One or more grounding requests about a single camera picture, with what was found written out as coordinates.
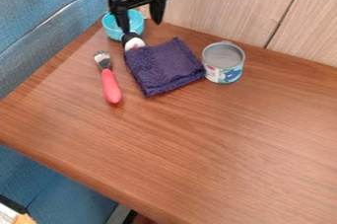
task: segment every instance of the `blue bowl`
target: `blue bowl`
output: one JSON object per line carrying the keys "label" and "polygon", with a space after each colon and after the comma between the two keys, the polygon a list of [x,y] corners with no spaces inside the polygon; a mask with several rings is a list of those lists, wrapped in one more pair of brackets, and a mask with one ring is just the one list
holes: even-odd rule
{"label": "blue bowl", "polygon": [[[130,32],[135,32],[138,35],[141,35],[144,31],[144,16],[141,12],[136,10],[128,11],[130,19]],[[118,26],[116,19],[113,15],[107,13],[101,20],[105,33],[108,37],[115,40],[121,41],[122,36],[124,35],[123,30]]]}

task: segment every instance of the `purple cloth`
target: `purple cloth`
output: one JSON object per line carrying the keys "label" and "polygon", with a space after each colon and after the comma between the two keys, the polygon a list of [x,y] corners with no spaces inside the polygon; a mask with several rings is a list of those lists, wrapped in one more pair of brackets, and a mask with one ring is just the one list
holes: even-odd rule
{"label": "purple cloth", "polygon": [[171,91],[205,76],[203,65],[178,37],[157,46],[129,50],[124,56],[145,97]]}

